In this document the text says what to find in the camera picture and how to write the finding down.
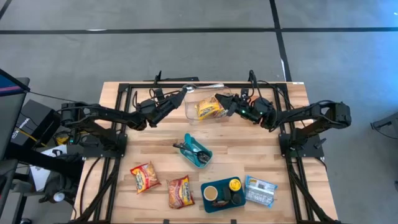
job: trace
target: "wooden tabletop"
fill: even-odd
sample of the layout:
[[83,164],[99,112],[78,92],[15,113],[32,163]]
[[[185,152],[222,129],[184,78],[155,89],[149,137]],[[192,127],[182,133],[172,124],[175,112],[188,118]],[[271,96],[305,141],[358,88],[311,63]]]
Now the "wooden tabletop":
[[[114,108],[119,84],[119,82],[104,83],[99,101],[102,106]],[[308,105],[303,83],[287,83],[287,87],[290,102],[295,108]],[[172,90],[176,89],[168,88],[164,89],[164,92]],[[138,102],[150,97],[147,88],[133,91],[138,91]],[[231,91],[240,93],[240,89],[231,89]],[[271,89],[261,89],[261,93],[264,98],[274,101]],[[111,125],[106,121],[98,123],[106,128]],[[302,124],[296,123],[296,126],[302,127]],[[213,151],[212,161],[206,168],[196,168],[172,147],[175,142],[183,142],[185,133],[190,133],[198,142]],[[163,119],[157,128],[147,127],[144,131],[127,128],[126,134],[128,145],[126,154],[121,160],[112,223],[162,223],[163,219],[169,219],[171,223],[230,223],[231,219],[236,219],[238,223],[295,223],[286,163],[280,155],[279,129],[269,133],[268,130],[253,125],[237,114],[232,115],[228,122],[192,122],[185,116],[183,104]],[[79,197],[75,202],[77,211],[79,211],[81,186],[94,160],[88,159],[85,162],[77,194]],[[97,194],[103,161],[104,159],[101,159],[95,165],[88,178],[83,197],[84,207],[87,207]],[[130,169],[149,161],[152,161],[162,185],[137,194]],[[337,219],[324,166],[314,158],[303,158],[303,163],[310,193],[326,214]],[[189,175],[195,204],[179,210],[171,209],[166,180],[185,175]],[[247,201],[243,207],[215,213],[205,212],[200,192],[201,184],[234,176],[238,176],[244,182],[246,175],[278,185],[272,208]],[[301,193],[299,198],[303,218],[306,218]],[[106,213],[107,201],[108,194],[104,196],[102,219]]]

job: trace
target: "yellow snack bag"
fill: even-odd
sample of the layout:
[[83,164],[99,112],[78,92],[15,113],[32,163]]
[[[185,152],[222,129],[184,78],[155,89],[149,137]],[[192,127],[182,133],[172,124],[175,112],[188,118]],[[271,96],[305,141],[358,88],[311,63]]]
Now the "yellow snack bag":
[[169,207],[170,208],[182,208],[185,206],[193,205],[193,196],[189,191],[189,177],[185,177],[167,181],[169,186]]
[[224,108],[220,105],[218,100],[214,97],[208,97],[201,100],[195,108],[198,112],[198,117],[200,120],[205,119],[211,115],[215,118],[222,117],[225,113]]

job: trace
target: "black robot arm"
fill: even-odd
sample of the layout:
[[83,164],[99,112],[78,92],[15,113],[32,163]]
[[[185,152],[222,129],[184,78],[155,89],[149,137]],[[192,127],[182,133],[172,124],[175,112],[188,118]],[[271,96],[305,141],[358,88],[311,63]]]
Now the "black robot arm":
[[156,93],[155,97],[137,104],[136,111],[132,113],[106,108],[101,105],[88,105],[82,102],[64,103],[60,110],[61,125],[70,129],[86,131],[101,141],[105,151],[117,151],[118,141],[121,139],[119,134],[113,129],[102,127],[95,121],[105,120],[126,124],[129,128],[136,131],[144,130],[148,122],[154,128],[171,111],[181,105],[187,89],[183,88],[178,93],[166,97],[161,89],[154,90],[154,92]]
[[295,128],[290,135],[291,145],[303,145],[308,138],[322,133],[330,128],[342,129],[351,124],[349,106],[343,102],[336,103],[330,100],[296,108],[289,111],[276,112],[272,103],[264,98],[249,101],[247,89],[242,89],[241,96],[225,96],[216,94],[217,100],[228,110],[227,115],[239,114],[242,118],[260,124],[262,128],[269,131],[275,130],[281,124],[293,121],[314,119],[312,124],[304,128]]

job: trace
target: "tray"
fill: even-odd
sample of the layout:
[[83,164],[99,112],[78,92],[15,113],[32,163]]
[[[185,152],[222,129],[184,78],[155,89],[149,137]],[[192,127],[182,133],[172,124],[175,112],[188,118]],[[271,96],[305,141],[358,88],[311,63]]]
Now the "tray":
[[232,179],[238,179],[239,181],[241,181],[241,179],[239,177],[231,177],[228,179],[223,179],[223,180],[217,180],[217,181],[213,181],[213,182],[209,182],[209,183],[204,183],[200,186],[200,190],[201,190],[201,196],[203,198],[203,204],[205,206],[205,211],[207,213],[212,213],[212,212],[217,212],[217,211],[221,211],[221,210],[225,210],[225,209],[229,209],[229,208],[234,208],[234,207],[240,207],[243,206],[246,203],[246,199],[244,198],[244,192],[243,192],[243,186],[240,188],[239,191],[235,192],[235,194],[240,194],[241,198],[242,198],[242,203],[239,205],[235,205],[232,202],[229,202],[227,205],[223,206],[223,207],[213,207],[211,206],[212,202],[209,202],[205,199],[205,196],[203,195],[203,191],[205,190],[206,187],[208,186],[214,186],[217,191],[218,191],[218,196],[217,196],[217,200],[222,199],[223,197],[223,187],[225,186],[229,186],[229,182]]
[[184,145],[186,145],[190,149],[193,149],[193,151],[195,152],[206,151],[209,153],[210,160],[206,164],[202,164],[201,162],[199,162],[197,156],[194,156],[191,152],[187,150],[180,149],[180,153],[185,158],[187,158],[191,163],[193,163],[197,168],[205,168],[207,164],[210,163],[211,158],[213,158],[213,153],[210,150],[208,150],[205,146],[202,146],[199,142],[195,140],[195,138],[191,137],[191,135],[188,133],[185,134],[184,140],[185,140]]

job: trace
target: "food package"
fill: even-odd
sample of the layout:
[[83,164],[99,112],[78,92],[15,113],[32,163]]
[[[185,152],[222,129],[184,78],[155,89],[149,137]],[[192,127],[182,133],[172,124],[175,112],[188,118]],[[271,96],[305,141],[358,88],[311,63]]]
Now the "food package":
[[218,102],[215,96],[205,98],[195,105],[200,120],[205,118],[220,118],[226,115],[226,110]]
[[130,170],[131,174],[136,177],[137,194],[150,189],[156,185],[160,185],[159,179],[152,162],[137,166]]
[[246,200],[257,202],[271,208],[274,203],[276,188],[278,188],[277,185],[247,175],[244,193],[245,198]]
[[182,208],[185,206],[193,205],[193,196],[189,191],[189,177],[175,179],[167,181],[169,186],[169,207],[170,208]]

